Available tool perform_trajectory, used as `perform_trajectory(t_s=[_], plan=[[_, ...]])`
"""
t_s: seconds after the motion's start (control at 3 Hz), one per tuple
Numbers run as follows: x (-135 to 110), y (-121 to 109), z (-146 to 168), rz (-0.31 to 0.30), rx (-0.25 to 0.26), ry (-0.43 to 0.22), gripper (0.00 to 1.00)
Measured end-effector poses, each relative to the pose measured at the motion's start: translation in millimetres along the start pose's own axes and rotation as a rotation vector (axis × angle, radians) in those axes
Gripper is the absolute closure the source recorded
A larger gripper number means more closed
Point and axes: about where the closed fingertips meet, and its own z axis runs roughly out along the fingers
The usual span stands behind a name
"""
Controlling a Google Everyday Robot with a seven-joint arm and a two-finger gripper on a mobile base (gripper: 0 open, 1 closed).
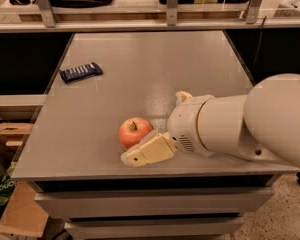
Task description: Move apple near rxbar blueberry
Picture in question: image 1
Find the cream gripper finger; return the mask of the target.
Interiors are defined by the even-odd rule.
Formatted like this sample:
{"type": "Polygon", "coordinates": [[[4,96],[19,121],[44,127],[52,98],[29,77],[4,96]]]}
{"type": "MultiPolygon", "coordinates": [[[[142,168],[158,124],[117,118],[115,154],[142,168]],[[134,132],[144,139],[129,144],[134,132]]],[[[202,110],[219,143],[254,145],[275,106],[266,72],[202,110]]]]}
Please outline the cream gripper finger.
{"type": "Polygon", "coordinates": [[[165,134],[150,132],[140,143],[124,152],[121,161],[130,167],[141,167],[171,159],[176,151],[175,145],[165,134]]]}
{"type": "Polygon", "coordinates": [[[176,105],[179,106],[181,105],[184,101],[187,99],[190,99],[192,95],[188,92],[185,91],[178,91],[176,93],[176,105]]]}

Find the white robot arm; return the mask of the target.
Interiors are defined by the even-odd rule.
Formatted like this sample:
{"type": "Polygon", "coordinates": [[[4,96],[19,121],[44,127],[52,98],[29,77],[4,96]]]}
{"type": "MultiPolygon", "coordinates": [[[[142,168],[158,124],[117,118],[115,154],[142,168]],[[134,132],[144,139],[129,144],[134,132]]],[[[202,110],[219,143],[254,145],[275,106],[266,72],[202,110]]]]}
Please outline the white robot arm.
{"type": "Polygon", "coordinates": [[[152,130],[133,140],[121,161],[140,167],[176,152],[224,153],[300,168],[300,74],[268,77],[239,96],[194,97],[179,91],[167,131],[152,130]]]}

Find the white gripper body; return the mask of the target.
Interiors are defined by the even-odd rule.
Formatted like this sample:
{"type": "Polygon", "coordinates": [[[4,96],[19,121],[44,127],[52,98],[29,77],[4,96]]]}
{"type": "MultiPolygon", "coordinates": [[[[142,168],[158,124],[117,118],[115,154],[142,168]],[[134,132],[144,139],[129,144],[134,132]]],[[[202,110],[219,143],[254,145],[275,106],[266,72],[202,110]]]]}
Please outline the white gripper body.
{"type": "Polygon", "coordinates": [[[203,105],[212,95],[191,97],[175,107],[167,122],[167,131],[176,148],[185,154],[210,156],[210,152],[202,143],[198,120],[203,105]]]}

